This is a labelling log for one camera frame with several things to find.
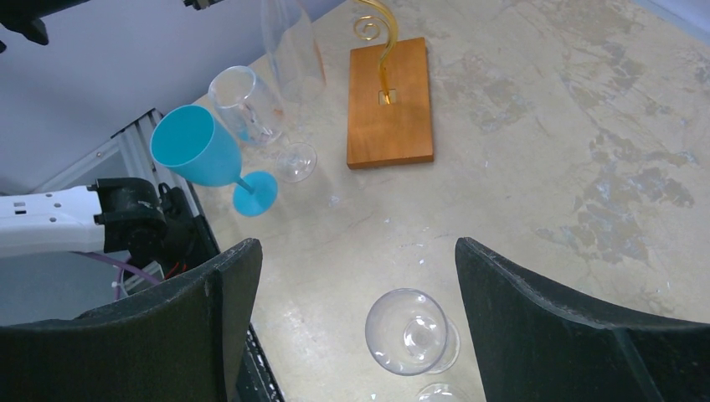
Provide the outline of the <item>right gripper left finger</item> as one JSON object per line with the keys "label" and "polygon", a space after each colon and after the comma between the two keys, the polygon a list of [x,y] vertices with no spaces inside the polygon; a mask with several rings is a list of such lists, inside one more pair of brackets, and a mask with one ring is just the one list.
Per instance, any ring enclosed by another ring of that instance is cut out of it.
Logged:
{"label": "right gripper left finger", "polygon": [[232,400],[262,261],[243,240],[74,319],[2,327],[2,400]]}

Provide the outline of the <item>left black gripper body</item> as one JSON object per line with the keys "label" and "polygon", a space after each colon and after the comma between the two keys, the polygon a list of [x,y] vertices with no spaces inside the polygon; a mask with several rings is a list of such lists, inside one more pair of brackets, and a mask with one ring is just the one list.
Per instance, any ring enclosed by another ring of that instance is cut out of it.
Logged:
{"label": "left black gripper body", "polygon": [[[46,46],[49,44],[49,34],[42,18],[46,18],[64,10],[77,8],[87,1],[1,1],[1,25],[10,31],[22,34],[28,41]],[[140,29],[135,22],[138,17],[157,17],[164,20],[164,12],[176,8],[178,1],[116,1],[123,8],[130,8],[129,23],[119,24],[112,28],[112,33],[123,36],[144,34],[147,30]]]}

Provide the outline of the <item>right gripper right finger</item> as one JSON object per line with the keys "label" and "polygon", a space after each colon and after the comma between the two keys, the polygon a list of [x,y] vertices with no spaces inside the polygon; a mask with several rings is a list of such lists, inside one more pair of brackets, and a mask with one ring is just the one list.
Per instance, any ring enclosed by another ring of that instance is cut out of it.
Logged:
{"label": "right gripper right finger", "polygon": [[455,264],[488,400],[708,400],[706,323],[588,296],[471,238]]}

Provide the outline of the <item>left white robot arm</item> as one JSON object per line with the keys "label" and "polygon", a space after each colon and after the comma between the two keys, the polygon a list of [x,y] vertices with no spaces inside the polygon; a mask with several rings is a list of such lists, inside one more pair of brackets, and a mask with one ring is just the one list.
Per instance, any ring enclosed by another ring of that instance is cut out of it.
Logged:
{"label": "left white robot arm", "polygon": [[[1,1],[1,25],[46,46],[41,18],[88,1]],[[1,196],[1,258],[72,252],[129,251],[180,272],[216,256],[204,217],[193,214],[187,191],[144,177],[99,178],[91,185]]]}

